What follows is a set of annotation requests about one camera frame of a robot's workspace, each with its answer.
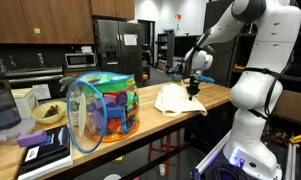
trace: refrigerator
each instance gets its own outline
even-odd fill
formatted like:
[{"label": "refrigerator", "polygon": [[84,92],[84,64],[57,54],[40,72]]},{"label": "refrigerator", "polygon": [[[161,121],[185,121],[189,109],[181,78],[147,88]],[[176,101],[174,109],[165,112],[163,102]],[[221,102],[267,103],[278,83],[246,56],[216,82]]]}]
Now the refrigerator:
[{"label": "refrigerator", "polygon": [[143,70],[140,24],[96,20],[94,29],[101,70],[134,74],[137,84],[141,84]]}]

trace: bowl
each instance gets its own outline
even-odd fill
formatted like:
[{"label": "bowl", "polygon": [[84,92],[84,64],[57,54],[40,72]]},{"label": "bowl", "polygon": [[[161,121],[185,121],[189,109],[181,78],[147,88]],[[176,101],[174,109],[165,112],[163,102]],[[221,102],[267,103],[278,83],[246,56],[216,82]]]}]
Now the bowl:
[{"label": "bowl", "polygon": [[[46,112],[50,109],[51,106],[55,107],[58,105],[58,114],[50,116],[50,117],[44,117]],[[36,119],[41,124],[52,124],[55,122],[58,122],[62,116],[66,113],[66,106],[67,104],[62,101],[51,101],[47,102],[45,104],[41,104],[40,106],[36,107],[32,113],[31,117]]]}]

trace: jar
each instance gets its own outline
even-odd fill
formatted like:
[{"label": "jar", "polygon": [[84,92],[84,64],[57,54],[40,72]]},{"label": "jar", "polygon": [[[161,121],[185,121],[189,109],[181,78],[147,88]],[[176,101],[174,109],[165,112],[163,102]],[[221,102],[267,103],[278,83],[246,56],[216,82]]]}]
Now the jar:
[{"label": "jar", "polygon": [[0,80],[0,130],[16,126],[21,117],[10,89]]}]

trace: cream cloth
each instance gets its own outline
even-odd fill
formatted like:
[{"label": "cream cloth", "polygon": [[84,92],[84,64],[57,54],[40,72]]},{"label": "cream cloth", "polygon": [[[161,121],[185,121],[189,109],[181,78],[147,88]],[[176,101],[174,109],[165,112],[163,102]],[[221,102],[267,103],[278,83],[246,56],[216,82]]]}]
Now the cream cloth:
[{"label": "cream cloth", "polygon": [[195,97],[190,101],[187,90],[176,84],[162,87],[154,106],[164,117],[175,117],[186,111],[200,111],[204,116],[207,115],[206,108]]}]

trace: microwave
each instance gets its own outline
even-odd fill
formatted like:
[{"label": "microwave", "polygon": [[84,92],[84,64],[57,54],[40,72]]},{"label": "microwave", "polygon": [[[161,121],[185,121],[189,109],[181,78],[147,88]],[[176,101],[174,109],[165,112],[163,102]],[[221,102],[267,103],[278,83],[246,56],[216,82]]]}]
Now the microwave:
[{"label": "microwave", "polygon": [[65,54],[67,68],[95,67],[96,59],[94,53],[69,53]]}]

